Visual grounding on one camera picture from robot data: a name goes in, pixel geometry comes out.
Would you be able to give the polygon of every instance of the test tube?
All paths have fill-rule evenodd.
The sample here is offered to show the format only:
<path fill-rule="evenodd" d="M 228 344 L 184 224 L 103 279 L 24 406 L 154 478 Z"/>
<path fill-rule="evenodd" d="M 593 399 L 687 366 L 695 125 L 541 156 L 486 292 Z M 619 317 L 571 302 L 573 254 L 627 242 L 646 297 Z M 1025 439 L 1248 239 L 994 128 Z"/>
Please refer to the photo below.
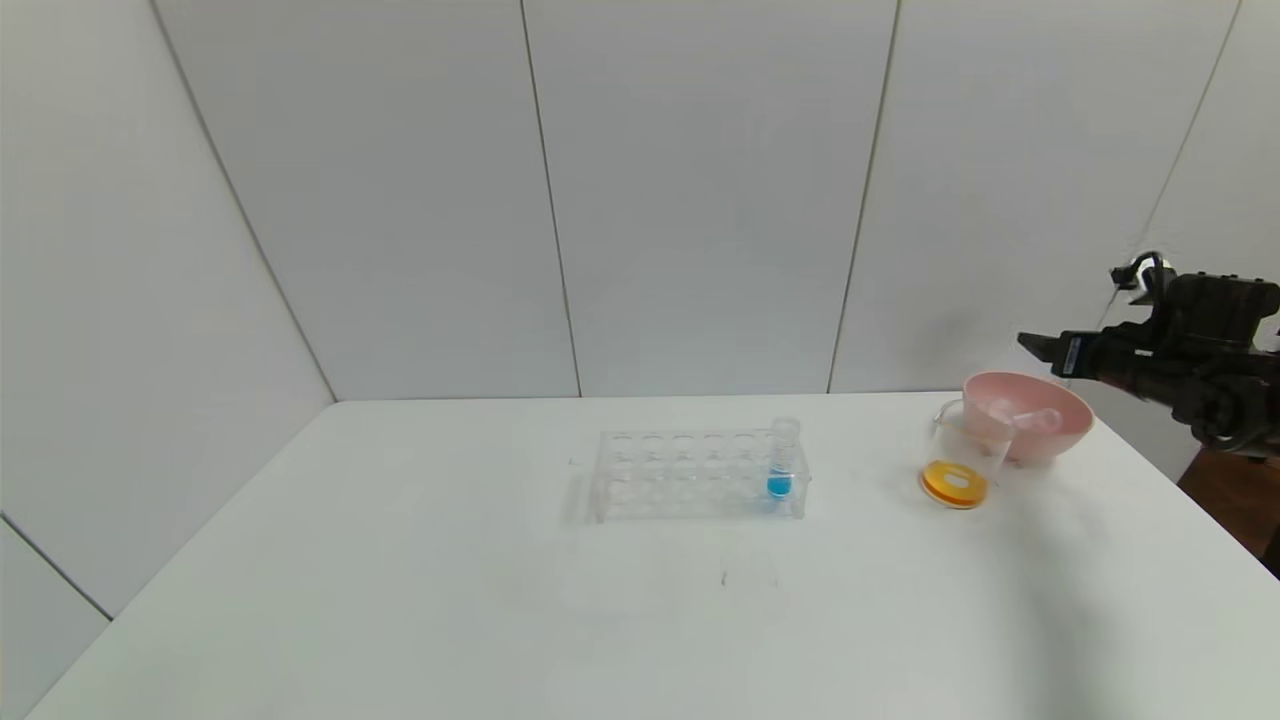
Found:
<path fill-rule="evenodd" d="M 773 420 L 773 445 L 769 447 L 769 477 L 765 488 L 773 497 L 791 495 L 795 478 L 796 447 L 800 443 L 800 420 L 777 418 Z"/>

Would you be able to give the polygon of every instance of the glass beaker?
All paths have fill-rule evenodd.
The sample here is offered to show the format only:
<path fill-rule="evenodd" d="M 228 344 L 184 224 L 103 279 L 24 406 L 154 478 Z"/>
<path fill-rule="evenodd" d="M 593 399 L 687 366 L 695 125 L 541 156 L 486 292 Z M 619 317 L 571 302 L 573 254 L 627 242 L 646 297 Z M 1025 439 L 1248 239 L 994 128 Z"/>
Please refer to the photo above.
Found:
<path fill-rule="evenodd" d="M 952 400 L 933 418 L 933 438 L 920 487 L 950 507 L 970 509 L 987 500 L 1016 429 L 1005 423 L 965 424 L 964 401 Z"/>

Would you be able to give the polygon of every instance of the orange liquid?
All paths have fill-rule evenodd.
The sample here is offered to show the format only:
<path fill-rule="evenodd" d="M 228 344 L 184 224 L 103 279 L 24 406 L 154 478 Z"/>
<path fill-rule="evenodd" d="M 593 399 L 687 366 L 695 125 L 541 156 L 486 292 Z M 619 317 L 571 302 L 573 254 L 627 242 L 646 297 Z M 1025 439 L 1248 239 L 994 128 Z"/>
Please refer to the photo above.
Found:
<path fill-rule="evenodd" d="M 920 487 L 943 505 L 977 507 L 987 500 L 987 478 L 968 465 L 934 460 L 920 470 Z"/>

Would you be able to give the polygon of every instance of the wall seam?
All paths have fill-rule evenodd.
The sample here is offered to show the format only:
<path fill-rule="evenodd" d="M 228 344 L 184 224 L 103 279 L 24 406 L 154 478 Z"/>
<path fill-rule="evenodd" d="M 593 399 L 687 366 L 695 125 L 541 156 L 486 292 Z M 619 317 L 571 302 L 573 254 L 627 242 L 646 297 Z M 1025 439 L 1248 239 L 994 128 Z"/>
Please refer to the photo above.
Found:
<path fill-rule="evenodd" d="M 836 340 L 831 347 L 831 372 L 827 373 L 827 393 L 831 393 L 836 380 L 836 359 L 840 357 L 840 340 L 845 331 L 845 311 L 849 309 L 849 292 L 854 284 L 854 261 L 858 259 L 858 243 L 863 234 L 863 219 L 867 217 L 867 197 L 872 187 L 872 169 L 876 167 L 876 150 L 879 146 L 881 120 L 884 119 L 884 99 L 888 97 L 890 70 L 893 67 L 893 47 L 897 45 L 897 22 L 902 14 L 902 0 L 893 5 L 893 26 L 888 35 L 888 51 L 884 56 L 884 79 L 881 82 L 879 105 L 876 108 L 876 127 L 872 131 L 872 149 L 867 154 L 867 177 L 863 178 L 863 197 L 858 205 L 858 224 L 854 227 L 854 245 L 849 250 L 849 275 L 845 278 L 845 295 L 840 301 L 840 319 L 836 322 Z"/>
<path fill-rule="evenodd" d="M 223 176 L 223 182 L 227 183 L 227 190 L 232 193 L 232 201 L 236 202 L 236 210 L 239 213 L 241 220 L 244 223 L 244 229 L 248 231 L 250 238 L 253 241 L 253 249 L 257 251 L 257 258 L 266 268 L 266 274 L 271 278 L 271 284 L 275 287 L 276 295 L 280 296 L 280 302 L 284 304 L 284 309 L 289 314 L 289 320 L 293 322 L 293 327 L 298 331 L 298 337 L 302 338 L 303 347 L 307 348 L 307 354 L 311 356 L 311 363 L 316 368 L 316 373 L 320 374 L 320 380 L 324 382 L 325 389 L 329 391 L 329 398 L 333 402 L 338 401 L 338 393 L 333 389 L 333 383 L 329 382 L 329 375 L 325 374 L 324 366 L 320 365 L 320 357 L 316 356 L 315 348 L 311 346 L 311 340 L 307 338 L 307 333 L 302 332 L 302 323 L 298 322 L 298 314 L 293 311 L 293 305 L 289 304 L 289 299 L 284 295 L 284 288 L 280 286 L 280 278 L 275 274 L 275 268 L 266 259 L 266 251 L 262 250 L 262 242 L 257 238 L 257 231 L 253 229 L 253 223 L 250 222 L 248 214 L 244 211 L 244 204 L 241 201 L 239 192 L 236 191 L 236 186 L 232 183 L 232 177 L 227 172 L 227 164 L 223 163 L 223 156 L 218 151 L 218 145 L 214 142 L 214 136 L 209 131 L 209 123 L 205 122 L 205 114 L 200 111 L 200 102 L 196 100 L 196 92 L 191 87 L 191 81 L 187 78 L 187 70 L 182 67 L 182 60 L 178 58 L 178 49 L 173 44 L 173 37 L 169 36 L 169 28 L 164 24 L 164 17 L 160 14 L 160 5 L 156 0 L 150 0 L 151 14 L 155 17 L 156 24 L 160 27 L 160 35 L 164 37 L 165 47 L 169 49 L 169 59 L 173 60 L 174 68 L 178 70 L 178 79 L 182 81 L 182 87 L 187 94 L 187 101 L 191 102 L 192 111 L 196 113 L 196 122 L 200 124 L 200 132 L 205 136 L 205 142 L 209 145 L 209 151 L 214 155 L 214 161 L 218 163 L 218 170 Z"/>

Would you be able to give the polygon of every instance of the tabletop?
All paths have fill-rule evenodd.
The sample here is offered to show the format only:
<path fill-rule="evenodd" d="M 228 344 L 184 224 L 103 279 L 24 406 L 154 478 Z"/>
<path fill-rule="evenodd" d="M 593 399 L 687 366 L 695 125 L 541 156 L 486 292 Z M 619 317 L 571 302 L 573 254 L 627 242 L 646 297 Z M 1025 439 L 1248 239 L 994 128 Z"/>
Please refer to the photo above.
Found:
<path fill-rule="evenodd" d="M 1101 423 L 937 505 L 951 397 L 332 406 L 31 717 L 1276 716 L 1280 583 Z M 804 519 L 581 518 L 602 430 L 777 415 Z"/>

